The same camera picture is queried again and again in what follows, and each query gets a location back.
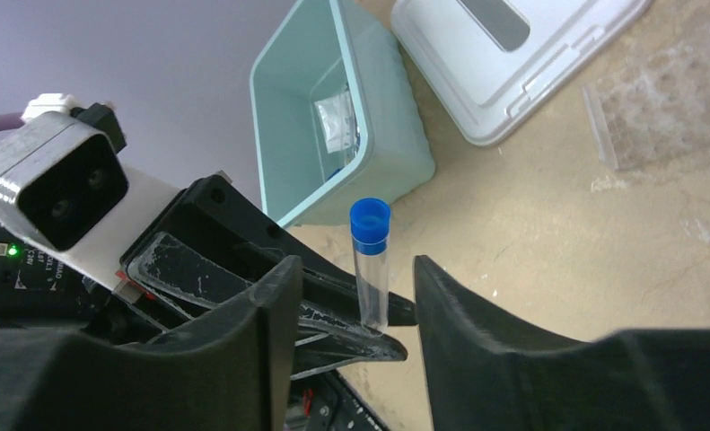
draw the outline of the clear plastic tube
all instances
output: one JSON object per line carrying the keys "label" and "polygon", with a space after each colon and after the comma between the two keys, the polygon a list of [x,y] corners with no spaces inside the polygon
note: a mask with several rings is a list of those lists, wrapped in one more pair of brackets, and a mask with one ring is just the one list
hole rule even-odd
{"label": "clear plastic tube", "polygon": [[349,211],[360,322],[377,330],[384,330],[389,322],[390,217],[389,205],[376,198],[359,200]]}
{"label": "clear plastic tube", "polygon": [[360,298],[360,322],[363,326],[383,330],[388,324],[389,308],[389,262],[386,248],[379,254],[367,255],[357,251],[367,244],[356,239],[353,239],[353,242],[357,295]]}

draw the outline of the beige tabletop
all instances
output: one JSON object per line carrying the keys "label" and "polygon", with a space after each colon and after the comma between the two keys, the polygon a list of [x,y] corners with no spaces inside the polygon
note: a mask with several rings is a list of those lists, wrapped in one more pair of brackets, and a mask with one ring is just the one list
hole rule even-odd
{"label": "beige tabletop", "polygon": [[[361,0],[389,25],[392,0]],[[392,206],[390,288],[414,299],[412,259],[426,254],[509,312],[591,340],[626,327],[710,327],[710,150],[643,171],[598,160],[581,87],[628,57],[706,25],[710,0],[655,0],[645,15],[501,145],[465,141],[407,55],[436,175]],[[353,269],[346,227],[293,234]],[[430,430],[416,328],[387,332],[404,363],[342,373],[391,429]]]}

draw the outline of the white plastic lid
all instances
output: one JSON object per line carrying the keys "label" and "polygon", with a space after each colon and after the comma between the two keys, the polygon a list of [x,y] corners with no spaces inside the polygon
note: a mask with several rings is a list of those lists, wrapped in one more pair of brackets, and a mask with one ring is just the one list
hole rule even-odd
{"label": "white plastic lid", "polygon": [[463,135],[493,145],[651,0],[398,0],[397,37]]}

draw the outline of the blue cap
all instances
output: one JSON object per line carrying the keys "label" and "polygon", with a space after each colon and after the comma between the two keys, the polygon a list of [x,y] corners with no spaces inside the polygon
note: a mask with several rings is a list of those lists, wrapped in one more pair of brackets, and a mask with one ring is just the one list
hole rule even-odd
{"label": "blue cap", "polygon": [[349,210],[349,226],[355,238],[355,248],[367,256],[386,250],[391,209],[377,198],[360,199]]}

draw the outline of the gray wall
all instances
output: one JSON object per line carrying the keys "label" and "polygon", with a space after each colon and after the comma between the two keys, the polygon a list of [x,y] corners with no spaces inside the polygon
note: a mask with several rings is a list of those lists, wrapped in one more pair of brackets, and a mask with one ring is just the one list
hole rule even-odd
{"label": "gray wall", "polygon": [[183,187],[222,169],[258,205],[249,73],[293,4],[0,0],[0,113],[42,92],[113,101],[124,162]]}

